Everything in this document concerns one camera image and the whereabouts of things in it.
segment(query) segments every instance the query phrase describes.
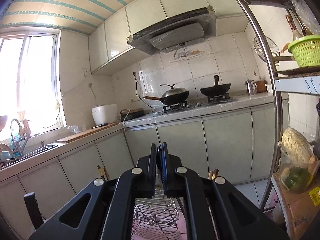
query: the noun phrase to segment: window frame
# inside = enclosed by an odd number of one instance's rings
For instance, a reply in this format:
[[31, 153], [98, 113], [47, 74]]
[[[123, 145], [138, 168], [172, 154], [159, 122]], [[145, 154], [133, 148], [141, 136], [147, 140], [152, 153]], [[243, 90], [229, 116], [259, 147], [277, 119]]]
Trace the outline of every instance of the window frame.
[[[52, 57], [51, 57], [51, 86], [52, 91], [54, 91], [55, 97], [59, 98], [59, 85], [58, 85], [58, 78], [57, 78], [57, 59], [58, 59], [58, 42], [59, 42], [59, 33], [56, 32], [48, 32], [48, 31], [16, 31], [16, 32], [3, 32], [0, 33], [0, 51], [3, 45], [4, 40], [10, 39], [16, 36], [17, 38], [24, 38], [23, 43], [21, 46], [19, 63], [18, 63], [18, 74], [17, 74], [17, 107], [20, 105], [20, 71], [21, 71], [21, 63], [23, 58], [23, 52], [25, 49], [26, 41], [28, 36], [49, 36], [53, 37], [53, 44], [52, 44]], [[63, 127], [63, 112], [60, 106], [60, 112], [57, 117], [56, 123], [46, 129], [45, 131], [49, 131], [55, 128]]]

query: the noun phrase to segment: kettle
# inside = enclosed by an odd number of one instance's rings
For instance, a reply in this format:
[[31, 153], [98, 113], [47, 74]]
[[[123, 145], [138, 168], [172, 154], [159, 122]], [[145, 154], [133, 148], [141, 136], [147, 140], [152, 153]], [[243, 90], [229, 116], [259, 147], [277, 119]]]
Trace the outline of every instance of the kettle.
[[244, 84], [245, 84], [245, 92], [247, 93], [248, 96], [255, 95], [257, 93], [257, 84], [253, 80], [248, 79], [247, 81], [244, 82]]

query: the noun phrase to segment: dish rack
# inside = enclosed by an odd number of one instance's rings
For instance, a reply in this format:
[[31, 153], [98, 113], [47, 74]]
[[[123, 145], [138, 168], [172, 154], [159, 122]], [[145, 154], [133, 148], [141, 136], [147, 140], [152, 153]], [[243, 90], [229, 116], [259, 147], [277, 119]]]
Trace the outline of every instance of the dish rack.
[[156, 189], [152, 199], [136, 199], [132, 223], [132, 240], [187, 239], [186, 223], [174, 198]]

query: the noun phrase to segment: frying pan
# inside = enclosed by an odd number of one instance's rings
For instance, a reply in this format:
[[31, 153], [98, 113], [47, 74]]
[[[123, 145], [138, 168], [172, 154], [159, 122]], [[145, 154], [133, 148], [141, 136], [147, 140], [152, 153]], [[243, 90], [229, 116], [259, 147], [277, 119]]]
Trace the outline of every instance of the frying pan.
[[167, 96], [164, 98], [148, 97], [148, 96], [145, 96], [144, 98], [150, 99], [150, 100], [158, 100], [164, 105], [172, 106], [174, 104], [182, 103], [182, 102], [186, 101], [188, 96], [189, 96], [189, 91], [185, 91], [185, 92], [178, 93], [175, 95], [170, 95], [170, 96]]
[[230, 83], [219, 85], [219, 76], [214, 75], [214, 86], [208, 88], [200, 88], [200, 92], [207, 97], [221, 96], [229, 91], [230, 86]]

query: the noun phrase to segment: faucet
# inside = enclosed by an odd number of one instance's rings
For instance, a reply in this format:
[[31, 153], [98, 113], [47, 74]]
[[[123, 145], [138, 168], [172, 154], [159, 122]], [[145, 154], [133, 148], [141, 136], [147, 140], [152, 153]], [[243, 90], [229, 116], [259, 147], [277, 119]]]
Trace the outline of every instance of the faucet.
[[[18, 138], [18, 140], [15, 142], [13, 139], [13, 134], [12, 134], [12, 123], [13, 121], [17, 122], [19, 125], [19, 132], [18, 135], [21, 135], [21, 138]], [[13, 154], [14, 153], [19, 153], [19, 157], [23, 157], [23, 151], [24, 148], [26, 147], [26, 144], [30, 138], [30, 134], [31, 134], [31, 130], [28, 124], [28, 121], [25, 119], [23, 120], [23, 126], [24, 128], [22, 128], [22, 126], [20, 125], [20, 122], [17, 119], [12, 119], [11, 124], [10, 124], [10, 130], [11, 130], [11, 140], [13, 143]], [[20, 141], [24, 140], [23, 146], [21, 147], [20, 145]]]

